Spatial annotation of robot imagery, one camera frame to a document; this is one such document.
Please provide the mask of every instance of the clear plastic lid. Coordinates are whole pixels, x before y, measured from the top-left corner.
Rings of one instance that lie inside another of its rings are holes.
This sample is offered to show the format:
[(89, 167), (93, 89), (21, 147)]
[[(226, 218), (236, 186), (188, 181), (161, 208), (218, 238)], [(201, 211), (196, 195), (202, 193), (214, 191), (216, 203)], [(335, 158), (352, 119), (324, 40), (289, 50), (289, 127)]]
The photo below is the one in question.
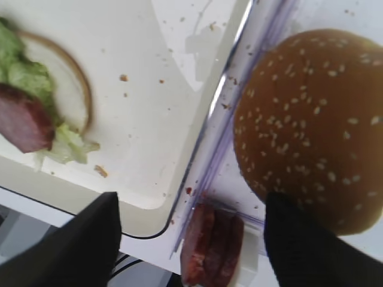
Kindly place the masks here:
[[(195, 187), (197, 194), (194, 202), (205, 198), (213, 199), (225, 208), (236, 210), (248, 224), (260, 230), (263, 228), (265, 206), (242, 178), (233, 151), (233, 112), (241, 96), (242, 83), (263, 53), (286, 37), (306, 30), (341, 29), (383, 44), (381, 11), (383, 2), (379, 0), (257, 1), (231, 66), (226, 72), (226, 82), (214, 109), (212, 121), (208, 123), (223, 126), (223, 133), (217, 135), (220, 140), (210, 166)], [(341, 238), (382, 261), (382, 237), (383, 220), (380, 220), (362, 234)], [(260, 247), (259, 252), (265, 254), (265, 249)]]

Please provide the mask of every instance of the meat patty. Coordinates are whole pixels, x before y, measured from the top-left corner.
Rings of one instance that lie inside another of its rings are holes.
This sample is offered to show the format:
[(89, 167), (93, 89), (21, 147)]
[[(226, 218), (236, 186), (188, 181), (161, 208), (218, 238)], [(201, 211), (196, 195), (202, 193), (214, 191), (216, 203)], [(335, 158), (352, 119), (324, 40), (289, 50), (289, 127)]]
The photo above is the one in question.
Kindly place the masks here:
[(220, 269), (230, 230), (230, 216), (222, 210), (215, 211), (214, 226), (204, 267), (207, 281), (212, 280)]
[(224, 260), (214, 279), (215, 287), (226, 287), (234, 275), (241, 254), (244, 228), (243, 220), (238, 216), (234, 216), (230, 223)]
[(0, 84), (0, 134), (21, 152), (52, 148), (54, 125), (37, 98)]
[(197, 285), (205, 278), (203, 262), (213, 225), (213, 208), (209, 205), (198, 204), (187, 227), (181, 253), (181, 277), (186, 285)]

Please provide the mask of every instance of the white tray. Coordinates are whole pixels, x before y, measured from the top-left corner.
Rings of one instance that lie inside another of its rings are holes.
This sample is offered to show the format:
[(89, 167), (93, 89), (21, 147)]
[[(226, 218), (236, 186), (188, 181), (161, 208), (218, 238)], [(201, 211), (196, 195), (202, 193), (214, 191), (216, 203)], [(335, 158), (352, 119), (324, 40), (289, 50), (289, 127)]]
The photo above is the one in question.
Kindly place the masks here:
[[(89, 155), (87, 165), (46, 160), (36, 173), (33, 156), (1, 138), (0, 185), (69, 213), (101, 192), (117, 191), (124, 233), (159, 235), (169, 224), (248, 5), (2, 0), (0, 16), (58, 43), (88, 76), (93, 121), (86, 138), (101, 150)], [(95, 172), (95, 165), (108, 177)]]

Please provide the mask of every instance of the green lettuce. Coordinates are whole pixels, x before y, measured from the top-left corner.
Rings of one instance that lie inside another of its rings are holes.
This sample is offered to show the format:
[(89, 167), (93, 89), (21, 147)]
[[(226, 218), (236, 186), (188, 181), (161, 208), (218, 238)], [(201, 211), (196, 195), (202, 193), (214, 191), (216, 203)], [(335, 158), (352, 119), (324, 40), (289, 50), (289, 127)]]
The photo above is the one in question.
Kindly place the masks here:
[(67, 124), (61, 124), (56, 129), (56, 137), (53, 141), (52, 149), (38, 151), (38, 157), (48, 157), (58, 163), (68, 163), (76, 161), (87, 163), (87, 153), (98, 151), (100, 145), (94, 142), (85, 141), (78, 133), (71, 131)]

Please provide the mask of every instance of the sesame seed bun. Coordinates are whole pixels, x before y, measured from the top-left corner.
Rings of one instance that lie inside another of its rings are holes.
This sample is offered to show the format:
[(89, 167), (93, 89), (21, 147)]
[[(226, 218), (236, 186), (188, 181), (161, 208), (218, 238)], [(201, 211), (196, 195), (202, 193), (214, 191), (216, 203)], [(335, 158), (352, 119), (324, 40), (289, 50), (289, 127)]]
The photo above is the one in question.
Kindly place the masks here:
[(338, 235), (383, 207), (383, 48), (339, 30), (292, 36), (253, 70), (235, 112), (235, 152), (262, 200), (288, 194)]

